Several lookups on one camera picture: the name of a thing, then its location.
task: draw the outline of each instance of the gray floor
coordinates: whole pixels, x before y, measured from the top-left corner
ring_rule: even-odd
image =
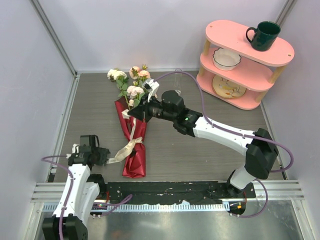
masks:
[[[164,72],[152,72],[156,78]],[[172,90],[174,76],[159,81],[158,95]],[[182,97],[185,105],[202,112],[201,99],[195,83],[182,77]],[[105,73],[81,74],[71,116],[62,147],[62,154],[71,152],[73,144],[79,143],[80,135],[98,135],[100,145],[111,151],[111,157],[128,142],[119,124],[114,101],[118,99],[116,84]],[[204,94],[208,116],[218,122],[245,130],[267,128],[258,107],[246,111],[234,107],[210,94]],[[102,174],[108,182],[128,181],[225,181],[231,172],[244,164],[244,157],[234,150],[206,139],[193,138],[178,133],[171,122],[153,118],[147,125],[145,136],[146,177],[131,179],[122,176],[124,161],[107,166],[95,166],[92,173]],[[67,164],[65,159],[60,163]],[[55,182],[64,182],[66,173],[58,169]],[[283,179],[273,173],[269,180]]]

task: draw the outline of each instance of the flower bouquet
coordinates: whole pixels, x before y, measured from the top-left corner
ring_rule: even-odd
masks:
[[[128,144],[107,163],[117,163],[125,159],[122,176],[143,178],[146,176],[146,147],[143,141],[147,123],[129,116],[128,111],[140,103],[141,97],[145,94],[142,84],[150,78],[150,73],[147,71],[147,66],[143,65],[142,68],[132,67],[129,75],[134,80],[133,85],[130,86],[128,86],[129,78],[125,72],[116,68],[111,69],[107,74],[108,79],[115,82],[120,90],[118,95],[120,99],[114,103],[123,134],[128,140]]]

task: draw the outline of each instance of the decorative plate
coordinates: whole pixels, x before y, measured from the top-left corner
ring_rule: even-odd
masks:
[[[232,81],[229,81],[219,75],[215,75],[212,80],[212,88],[220,97],[225,99],[234,99],[243,96],[246,88]]]

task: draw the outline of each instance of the ribbon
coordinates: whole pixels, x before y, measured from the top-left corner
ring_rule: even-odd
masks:
[[[122,111],[122,117],[124,119],[130,119],[130,116],[128,115],[128,111],[129,111],[128,109]],[[131,134],[130,134],[130,141],[128,142],[127,145],[125,145],[122,149],[120,149],[113,158],[109,158],[106,161],[106,164],[119,163],[119,162],[125,160],[126,157],[128,157],[132,153],[132,151],[135,148],[135,145],[142,143],[142,139],[143,139],[142,136],[140,136],[136,139],[133,139],[134,134],[135,134],[135,130],[136,130],[136,124],[137,124],[137,119],[134,117],[133,118],[133,127],[132,127]]]

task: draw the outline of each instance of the green mug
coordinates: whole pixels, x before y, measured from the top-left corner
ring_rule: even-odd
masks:
[[[248,37],[250,30],[254,31],[254,36],[251,40]],[[257,28],[249,27],[245,36],[255,50],[264,52],[271,48],[280,31],[281,28],[278,24],[272,21],[263,21],[258,24]]]

